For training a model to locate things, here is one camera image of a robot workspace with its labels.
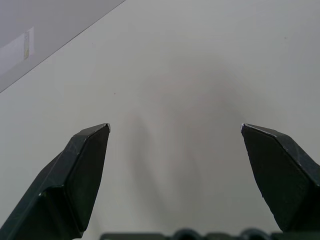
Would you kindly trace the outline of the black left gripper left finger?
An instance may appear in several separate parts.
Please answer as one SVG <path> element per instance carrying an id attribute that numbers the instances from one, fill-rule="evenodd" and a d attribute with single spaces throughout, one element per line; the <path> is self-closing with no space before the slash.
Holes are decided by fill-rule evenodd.
<path id="1" fill-rule="evenodd" d="M 0 228 L 0 240 L 80 239 L 102 180 L 110 126 L 75 134 L 36 176 Z"/>

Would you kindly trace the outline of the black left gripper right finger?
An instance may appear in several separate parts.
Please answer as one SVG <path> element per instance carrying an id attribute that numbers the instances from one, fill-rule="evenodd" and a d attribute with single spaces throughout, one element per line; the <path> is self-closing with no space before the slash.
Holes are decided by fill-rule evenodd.
<path id="1" fill-rule="evenodd" d="M 290 136 L 242 124 L 255 182 L 283 232 L 320 232 L 320 165 Z"/>

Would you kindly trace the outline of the white floor marking strip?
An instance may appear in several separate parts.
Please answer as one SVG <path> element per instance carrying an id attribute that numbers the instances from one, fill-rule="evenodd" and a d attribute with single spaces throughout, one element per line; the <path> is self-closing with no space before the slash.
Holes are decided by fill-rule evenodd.
<path id="1" fill-rule="evenodd" d="M 28 59 L 34 52 L 34 27 L 32 27 L 0 48 L 0 76 Z"/>

